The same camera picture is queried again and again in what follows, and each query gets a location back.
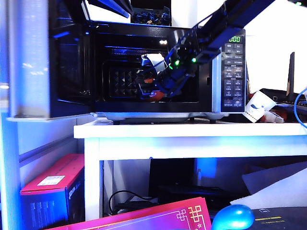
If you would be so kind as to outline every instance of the shelf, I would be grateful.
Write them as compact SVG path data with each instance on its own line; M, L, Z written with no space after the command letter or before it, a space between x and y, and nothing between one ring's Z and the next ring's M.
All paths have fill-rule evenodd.
M307 155L307 129L299 123L210 124L195 119L194 123L113 125L99 118L75 126L74 137L84 138L86 220L101 217L101 181L112 184L108 162L101 174L104 160ZM108 198L112 186L105 190Z
M299 123L195 123L113 125L105 118L74 127L75 138L158 138L158 137L246 137L302 136L307 129Z

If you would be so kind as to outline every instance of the microwave door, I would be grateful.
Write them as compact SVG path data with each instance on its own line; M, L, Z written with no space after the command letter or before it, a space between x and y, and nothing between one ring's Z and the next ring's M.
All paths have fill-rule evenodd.
M16 4L14 9L9 29L11 119L90 113L91 81L84 61L88 38L82 26L63 1Z

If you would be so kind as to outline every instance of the microwave control panel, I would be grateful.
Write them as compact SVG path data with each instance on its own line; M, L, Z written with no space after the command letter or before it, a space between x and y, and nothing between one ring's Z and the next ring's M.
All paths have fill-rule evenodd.
M245 30L222 47L221 112L245 111Z

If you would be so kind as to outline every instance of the blue computer mouse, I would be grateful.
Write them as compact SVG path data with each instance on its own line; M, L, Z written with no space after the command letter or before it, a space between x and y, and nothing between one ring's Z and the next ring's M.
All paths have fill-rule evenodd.
M245 205L230 205L214 217L211 230L245 230L254 222L252 210Z

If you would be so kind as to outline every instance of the microwave oven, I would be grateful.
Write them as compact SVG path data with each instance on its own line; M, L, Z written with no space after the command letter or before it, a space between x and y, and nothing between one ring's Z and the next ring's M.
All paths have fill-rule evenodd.
M147 101L138 96L135 81L144 68L142 55L165 57L169 34L187 28L92 21L85 1L42 2L25 6L24 13L29 8L46 28L37 29L24 15L27 28L18 29L23 36L16 39L24 47L16 53L21 74L12 80L11 118L53 120L96 113L116 122L215 121L245 111L244 30L212 62L199 65L177 95ZM42 67L35 70L38 62Z

